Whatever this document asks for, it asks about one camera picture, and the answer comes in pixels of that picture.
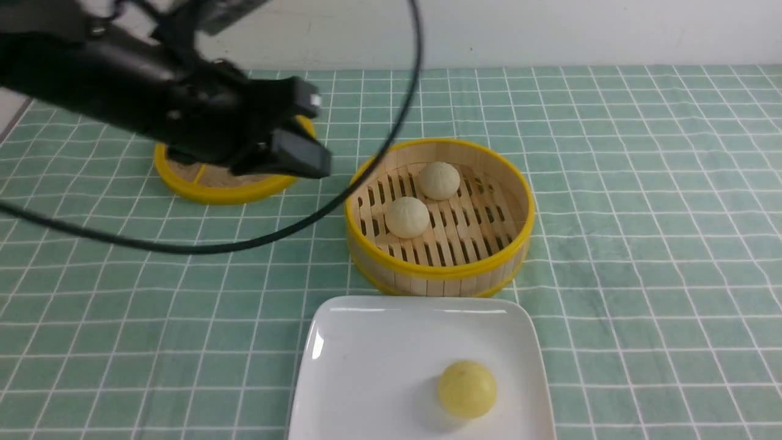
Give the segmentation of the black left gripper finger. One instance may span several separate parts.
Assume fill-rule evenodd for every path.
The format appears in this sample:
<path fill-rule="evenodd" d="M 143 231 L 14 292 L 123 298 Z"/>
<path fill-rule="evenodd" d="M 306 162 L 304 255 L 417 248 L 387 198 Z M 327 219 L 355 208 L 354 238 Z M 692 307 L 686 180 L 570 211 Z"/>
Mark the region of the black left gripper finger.
<path fill-rule="evenodd" d="M 332 175 L 332 153 L 301 127 L 276 128 L 254 136 L 231 165 L 231 173 L 322 179 Z"/>
<path fill-rule="evenodd" d="M 282 127 L 299 116 L 314 118 L 321 109 L 318 89 L 300 77 L 251 79 L 247 91 L 254 122 L 266 130 Z"/>

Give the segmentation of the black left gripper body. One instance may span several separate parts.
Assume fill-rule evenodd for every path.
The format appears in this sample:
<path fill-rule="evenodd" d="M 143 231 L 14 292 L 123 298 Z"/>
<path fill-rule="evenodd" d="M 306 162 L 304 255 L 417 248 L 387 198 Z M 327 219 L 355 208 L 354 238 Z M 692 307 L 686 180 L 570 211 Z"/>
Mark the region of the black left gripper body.
<path fill-rule="evenodd" d="M 287 79 L 251 79 L 232 62 L 215 59 L 178 83 L 178 106 L 167 115 L 178 132 L 166 140 L 176 164 L 268 168 L 276 131 L 288 125 Z"/>

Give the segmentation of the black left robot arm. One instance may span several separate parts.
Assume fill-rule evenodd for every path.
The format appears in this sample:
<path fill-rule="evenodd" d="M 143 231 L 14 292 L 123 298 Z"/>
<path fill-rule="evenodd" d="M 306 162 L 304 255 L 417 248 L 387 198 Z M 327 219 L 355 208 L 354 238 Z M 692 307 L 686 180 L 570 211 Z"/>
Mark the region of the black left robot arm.
<path fill-rule="evenodd" d="M 332 172 L 332 154 L 301 122 L 318 115 L 318 89 L 299 77 L 251 79 L 225 59 L 186 65 L 114 26 L 81 42 L 3 35 L 1 67 L 3 87 L 160 142 L 179 164 Z"/>

